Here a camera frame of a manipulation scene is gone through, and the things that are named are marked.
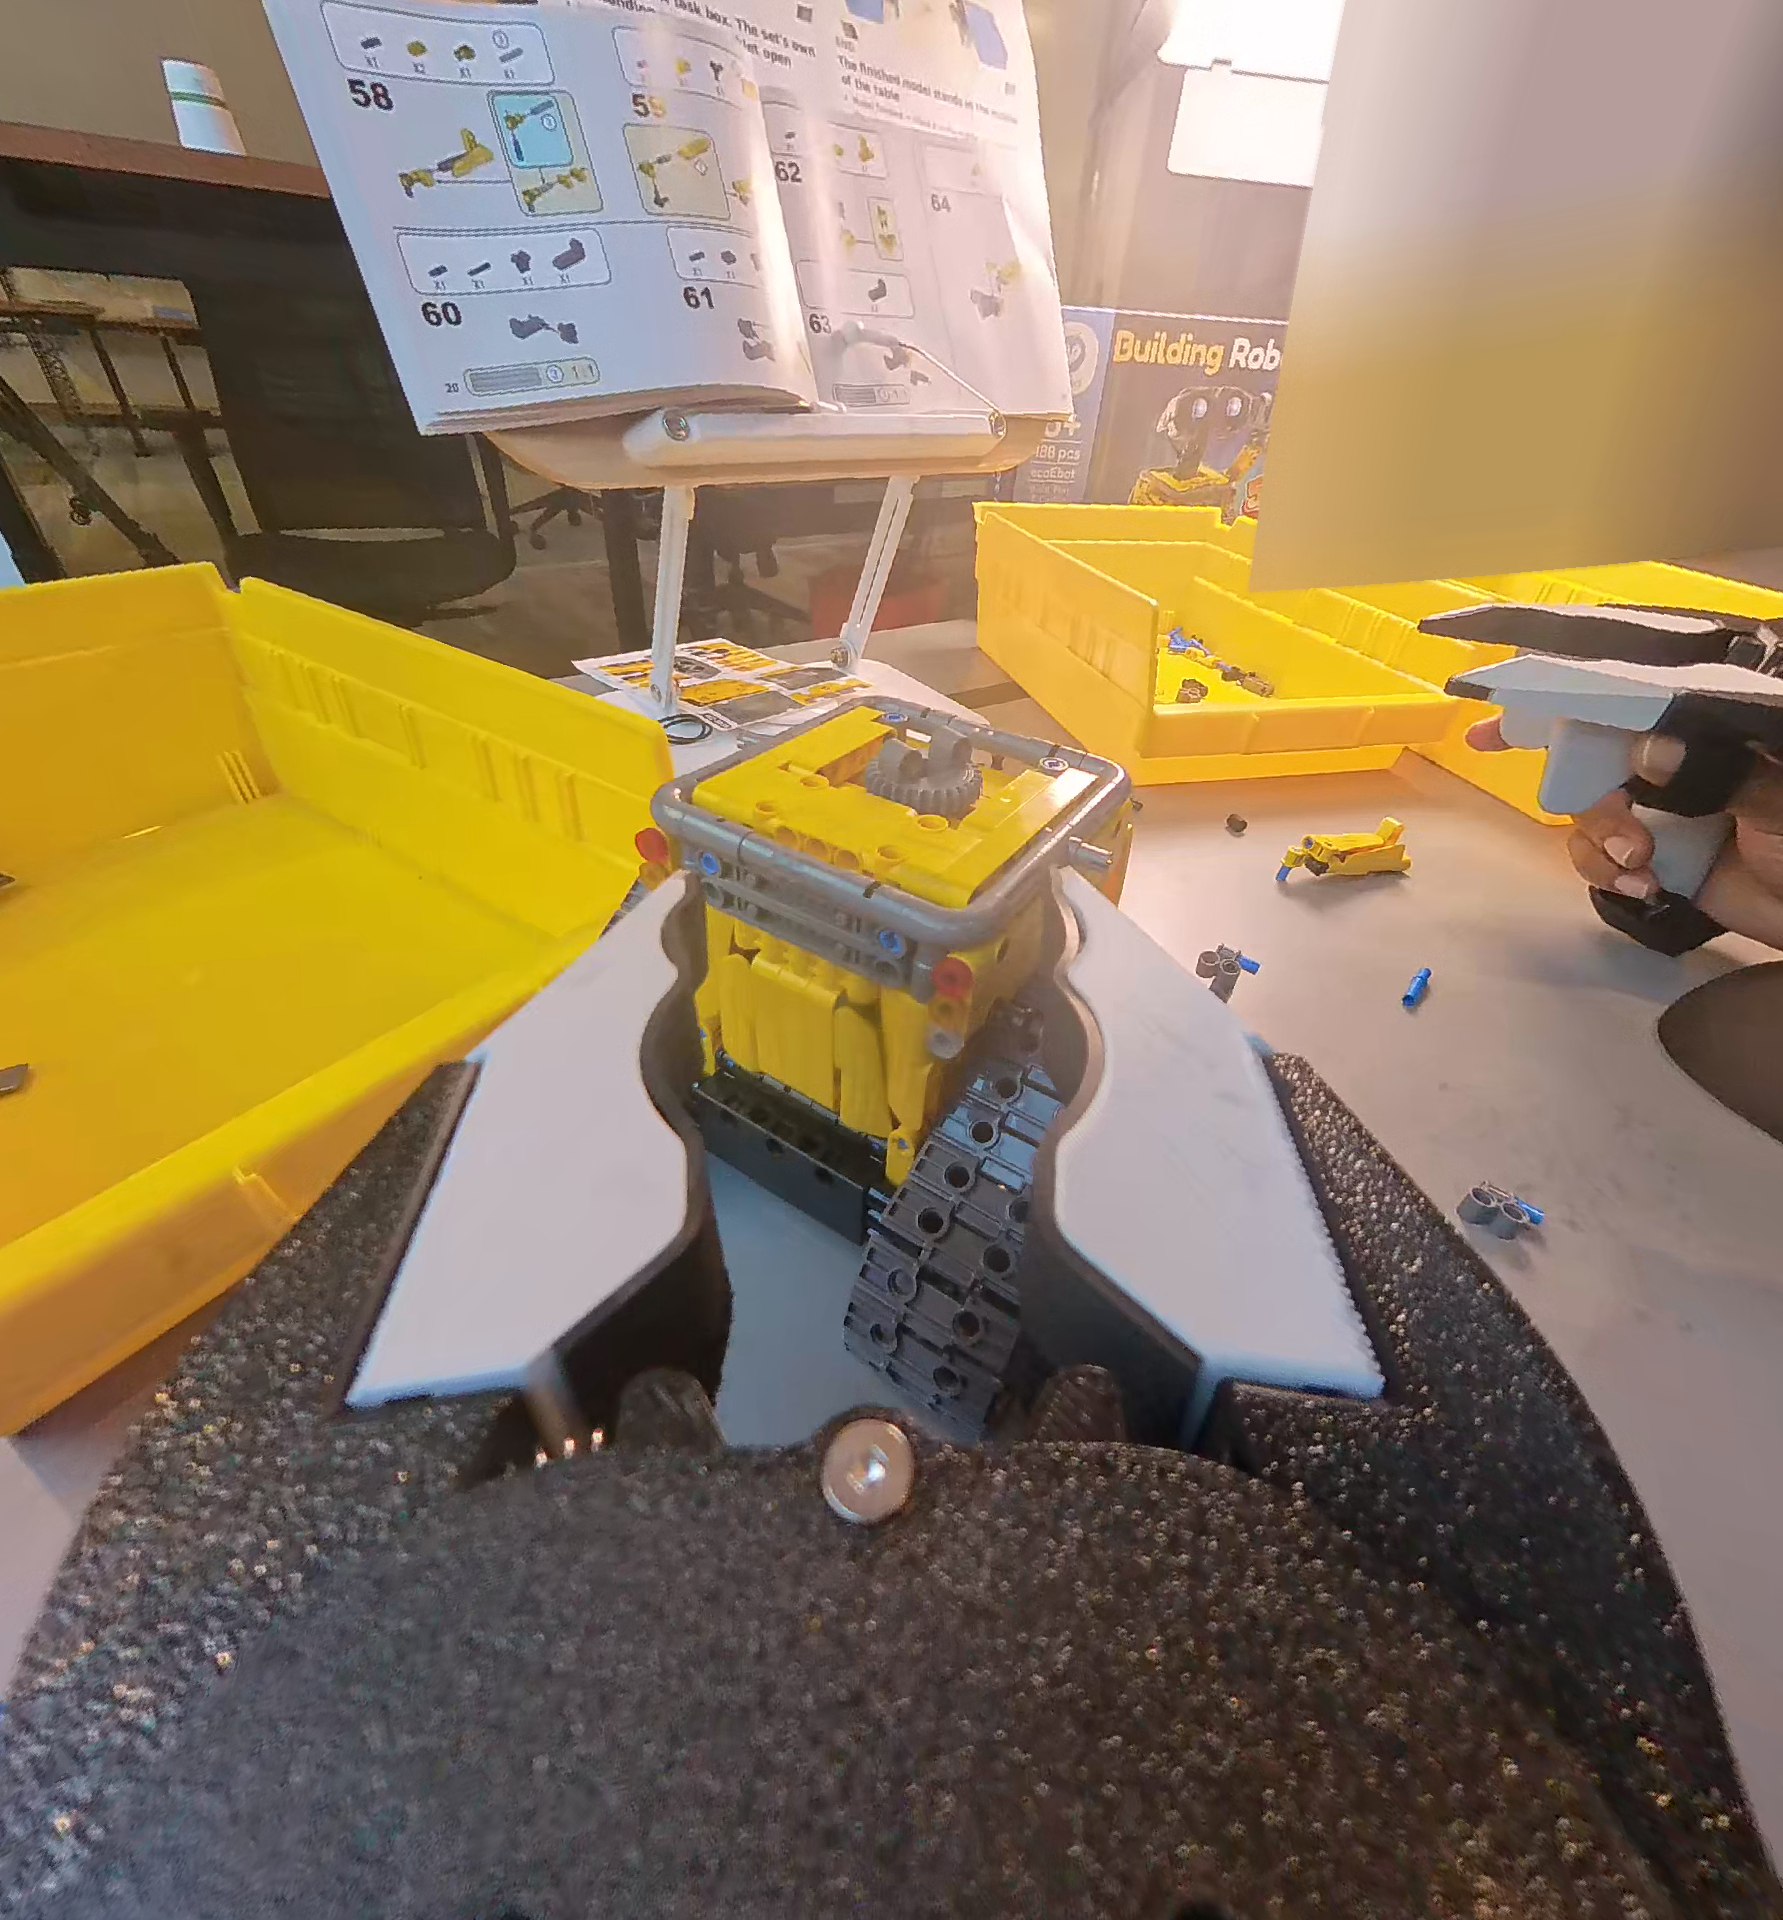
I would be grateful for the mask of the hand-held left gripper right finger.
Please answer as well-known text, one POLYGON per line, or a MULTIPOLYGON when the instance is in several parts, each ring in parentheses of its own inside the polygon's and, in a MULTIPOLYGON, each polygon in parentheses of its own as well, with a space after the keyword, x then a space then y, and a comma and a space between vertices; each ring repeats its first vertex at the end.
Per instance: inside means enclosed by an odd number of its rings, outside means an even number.
POLYGON ((1226 1385, 1381 1399, 1266 1053, 1088 878, 1055 891, 1079 1078, 1044 1162, 1044 1356, 1106 1366, 1131 1411, 1210 1411, 1226 1385))

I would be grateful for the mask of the white light panel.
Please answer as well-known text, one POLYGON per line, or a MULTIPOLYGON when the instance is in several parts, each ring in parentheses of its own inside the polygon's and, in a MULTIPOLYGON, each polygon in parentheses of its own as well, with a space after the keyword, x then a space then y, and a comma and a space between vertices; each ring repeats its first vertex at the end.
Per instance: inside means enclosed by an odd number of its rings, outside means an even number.
POLYGON ((1308 189, 1341 3, 1180 3, 1160 62, 1182 77, 1168 173, 1308 189))

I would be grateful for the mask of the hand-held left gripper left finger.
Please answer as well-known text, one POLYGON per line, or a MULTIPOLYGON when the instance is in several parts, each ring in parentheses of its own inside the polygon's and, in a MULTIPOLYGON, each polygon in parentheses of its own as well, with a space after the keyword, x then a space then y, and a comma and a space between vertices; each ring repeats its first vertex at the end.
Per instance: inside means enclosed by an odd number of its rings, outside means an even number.
POLYGON ((635 1378, 719 1374, 726 1272, 686 1118, 700 937, 697 890, 657 888, 435 1076, 349 1411, 517 1395, 538 1430, 616 1430, 635 1378))

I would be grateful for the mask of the dark work table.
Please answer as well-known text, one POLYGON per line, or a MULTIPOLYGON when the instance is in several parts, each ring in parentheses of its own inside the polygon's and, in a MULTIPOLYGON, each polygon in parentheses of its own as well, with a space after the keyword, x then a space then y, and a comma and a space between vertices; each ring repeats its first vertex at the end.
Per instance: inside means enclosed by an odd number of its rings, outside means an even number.
POLYGON ((0 268, 361 294, 322 175, 303 162, 0 122, 0 268))

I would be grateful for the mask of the wide yellow bin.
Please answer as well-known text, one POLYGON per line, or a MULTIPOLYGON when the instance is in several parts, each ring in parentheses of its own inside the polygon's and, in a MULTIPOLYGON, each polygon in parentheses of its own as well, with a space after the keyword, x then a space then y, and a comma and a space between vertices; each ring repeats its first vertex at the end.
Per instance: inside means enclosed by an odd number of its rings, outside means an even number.
POLYGON ((243 1279, 605 931, 638 707, 207 565, 0 591, 0 1436, 243 1279))

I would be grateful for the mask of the white cup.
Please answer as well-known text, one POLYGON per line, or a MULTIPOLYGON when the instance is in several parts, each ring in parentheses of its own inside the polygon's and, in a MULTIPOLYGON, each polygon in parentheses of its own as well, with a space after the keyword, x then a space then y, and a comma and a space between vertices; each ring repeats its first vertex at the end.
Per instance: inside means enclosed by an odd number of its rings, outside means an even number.
POLYGON ((160 75, 181 147, 210 157, 248 154, 226 89, 207 63, 165 57, 160 75))

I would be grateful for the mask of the grey desk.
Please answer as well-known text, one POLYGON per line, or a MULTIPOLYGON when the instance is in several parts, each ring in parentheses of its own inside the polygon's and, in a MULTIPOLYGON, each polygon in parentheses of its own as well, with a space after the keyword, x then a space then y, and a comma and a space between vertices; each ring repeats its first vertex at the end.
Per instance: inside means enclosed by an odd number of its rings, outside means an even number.
MULTIPOLYGON (((695 888, 643 868, 599 938, 695 888)), ((1042 1171, 1049 1371, 975 1443, 880 1376, 804 1391, 858 1250, 798 1261, 809 1222, 759 1197, 724 1222, 699 1026, 719 1374, 635 1378, 616 1430, 349 1411, 476 1044, 431 1066, 76 1526, 0 1711, 0 1916, 1783 1916, 1596 1408, 1252 1040, 1383 1396, 1131 1411, 1056 1369, 1042 1171)))

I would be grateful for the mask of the yellow toy tracked robot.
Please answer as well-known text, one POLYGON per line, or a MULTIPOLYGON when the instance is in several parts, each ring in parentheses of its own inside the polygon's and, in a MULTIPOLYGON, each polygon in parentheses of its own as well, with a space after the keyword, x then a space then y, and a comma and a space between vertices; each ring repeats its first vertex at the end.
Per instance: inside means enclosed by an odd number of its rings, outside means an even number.
POLYGON ((704 1143, 861 1248, 845 1345, 956 1443, 1049 1371, 1055 882, 1119 900, 1137 808, 1116 762, 878 695, 670 781, 639 836, 643 877, 703 900, 704 1143))

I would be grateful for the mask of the large yellow bin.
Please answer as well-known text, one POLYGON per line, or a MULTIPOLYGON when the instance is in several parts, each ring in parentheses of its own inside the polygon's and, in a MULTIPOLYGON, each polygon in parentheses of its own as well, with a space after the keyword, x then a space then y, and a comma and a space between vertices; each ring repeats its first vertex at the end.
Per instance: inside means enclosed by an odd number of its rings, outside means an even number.
POLYGON ((977 517, 980 648, 1139 785, 1383 773, 1480 718, 1444 693, 1466 644, 1421 634, 1366 589, 1254 589, 1247 517, 1050 504, 983 504, 977 517), (1157 705, 1171 626, 1278 697, 1157 705))

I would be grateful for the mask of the black dimpled cushion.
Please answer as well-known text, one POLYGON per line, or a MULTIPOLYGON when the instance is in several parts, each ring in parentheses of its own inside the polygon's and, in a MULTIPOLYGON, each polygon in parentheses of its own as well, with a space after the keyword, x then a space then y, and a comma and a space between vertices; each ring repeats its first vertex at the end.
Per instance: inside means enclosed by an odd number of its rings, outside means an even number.
POLYGON ((1783 1145, 1783 962, 1727 971, 1664 1008, 1672 1064, 1783 1145))

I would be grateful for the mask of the printed sticker sheet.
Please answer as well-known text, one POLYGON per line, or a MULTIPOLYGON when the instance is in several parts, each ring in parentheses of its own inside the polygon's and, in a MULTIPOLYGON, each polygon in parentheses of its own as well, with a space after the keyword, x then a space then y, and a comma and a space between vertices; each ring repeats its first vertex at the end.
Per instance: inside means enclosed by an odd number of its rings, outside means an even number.
POLYGON ((708 638, 676 647, 678 713, 722 729, 749 729, 830 710, 869 690, 829 659, 788 662, 741 642, 708 638))

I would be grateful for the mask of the small yellow block assembly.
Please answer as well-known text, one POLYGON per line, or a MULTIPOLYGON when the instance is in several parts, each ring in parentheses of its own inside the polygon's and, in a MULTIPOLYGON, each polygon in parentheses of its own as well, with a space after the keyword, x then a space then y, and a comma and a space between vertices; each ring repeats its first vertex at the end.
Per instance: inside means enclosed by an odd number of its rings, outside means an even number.
POLYGON ((1289 885, 1296 875, 1315 878, 1405 877, 1412 859, 1405 847, 1405 828, 1398 817, 1385 817, 1366 832, 1306 833, 1292 843, 1283 857, 1278 884, 1289 885))

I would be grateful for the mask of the instruction booklet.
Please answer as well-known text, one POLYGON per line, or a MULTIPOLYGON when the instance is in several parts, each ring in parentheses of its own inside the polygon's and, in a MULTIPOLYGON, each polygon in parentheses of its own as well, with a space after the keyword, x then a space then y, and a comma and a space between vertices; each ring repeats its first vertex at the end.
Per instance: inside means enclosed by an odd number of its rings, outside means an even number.
POLYGON ((265 14, 423 436, 1070 412, 1022 5, 265 14))

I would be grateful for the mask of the black office chair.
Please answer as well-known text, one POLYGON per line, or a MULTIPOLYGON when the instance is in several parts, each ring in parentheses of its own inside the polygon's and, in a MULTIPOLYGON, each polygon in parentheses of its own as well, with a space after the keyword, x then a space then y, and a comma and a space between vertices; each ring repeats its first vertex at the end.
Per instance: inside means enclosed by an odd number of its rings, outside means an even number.
POLYGON ((235 581, 420 626, 510 579, 497 453, 420 433, 365 290, 193 279, 190 296, 253 517, 222 530, 235 581))

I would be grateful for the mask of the white book stand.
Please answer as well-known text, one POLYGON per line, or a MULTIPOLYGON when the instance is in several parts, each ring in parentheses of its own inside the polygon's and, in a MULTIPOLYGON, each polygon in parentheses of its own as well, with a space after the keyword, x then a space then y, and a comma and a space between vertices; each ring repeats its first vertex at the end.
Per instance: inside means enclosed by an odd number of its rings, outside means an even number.
POLYGON ((699 493, 883 479, 874 539, 834 644, 834 668, 847 676, 869 648, 919 482, 1023 464, 1046 427, 1070 417, 1067 349, 1056 352, 1055 372, 1063 383, 1053 397, 1023 410, 1004 410, 979 389, 943 410, 860 408, 824 400, 792 412, 712 412, 700 404, 665 404, 639 417, 503 429, 493 433, 493 443, 517 467, 581 493, 657 488, 664 495, 649 686, 635 693, 635 703, 661 729, 675 729, 685 716, 676 680, 678 626, 699 493))

